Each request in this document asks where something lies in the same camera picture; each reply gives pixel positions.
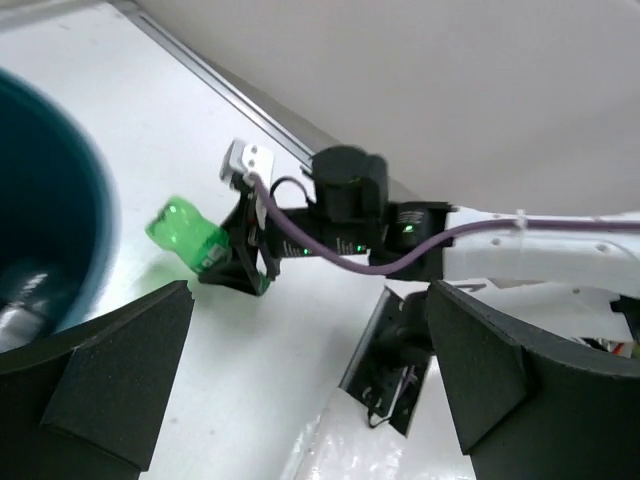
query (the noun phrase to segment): purple cable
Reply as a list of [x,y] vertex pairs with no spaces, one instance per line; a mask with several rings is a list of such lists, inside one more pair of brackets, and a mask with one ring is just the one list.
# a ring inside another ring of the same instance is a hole
[[[273,222],[301,247],[310,249],[316,255],[324,257],[331,263],[361,275],[390,275],[394,272],[408,267],[422,255],[432,248],[437,247],[442,242],[451,238],[457,238],[472,233],[484,232],[487,230],[506,230],[517,228],[514,219],[483,220],[480,222],[459,225],[440,232],[425,242],[418,245],[411,252],[395,262],[386,265],[361,265],[347,258],[341,257],[336,252],[325,247],[321,243],[307,235],[298,228],[287,216],[278,208],[276,202],[270,197],[269,190],[264,186],[260,177],[250,174],[254,189],[262,200],[262,204],[267,209],[267,213]],[[527,219],[527,229],[532,230],[566,230],[575,232],[639,232],[640,222],[608,222],[608,221],[585,221],[585,220],[542,220]]]

